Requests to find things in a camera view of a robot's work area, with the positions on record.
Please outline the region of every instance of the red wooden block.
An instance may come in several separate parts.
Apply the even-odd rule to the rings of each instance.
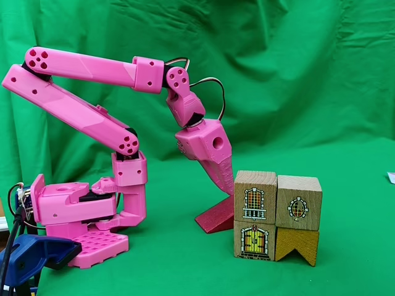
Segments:
[[[199,215],[195,221],[206,233],[233,228],[233,195]]]

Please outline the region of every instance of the door illustration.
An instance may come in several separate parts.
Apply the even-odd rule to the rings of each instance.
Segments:
[[[269,260],[268,232],[256,225],[241,230],[241,257]]]

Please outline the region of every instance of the screw hole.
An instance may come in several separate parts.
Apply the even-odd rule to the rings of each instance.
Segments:
[[[212,141],[212,145],[215,149],[221,149],[223,146],[223,139],[221,137],[216,137],[213,141]]]

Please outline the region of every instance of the white paper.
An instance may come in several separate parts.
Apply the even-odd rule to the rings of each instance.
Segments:
[[[395,184],[395,173],[387,172],[387,174],[388,174],[388,178],[391,181],[391,183]]]

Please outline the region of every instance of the window illustration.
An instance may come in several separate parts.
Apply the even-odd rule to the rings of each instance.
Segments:
[[[296,199],[291,200],[288,211],[291,217],[295,217],[295,221],[299,221],[298,218],[306,217],[309,208],[307,208],[307,203],[298,196]]]
[[[268,256],[269,233],[256,225],[241,230],[241,254],[242,258],[258,258],[269,260]]]
[[[264,192],[256,188],[245,190],[244,196],[244,216],[243,218],[252,218],[253,220],[265,220],[264,210]]]

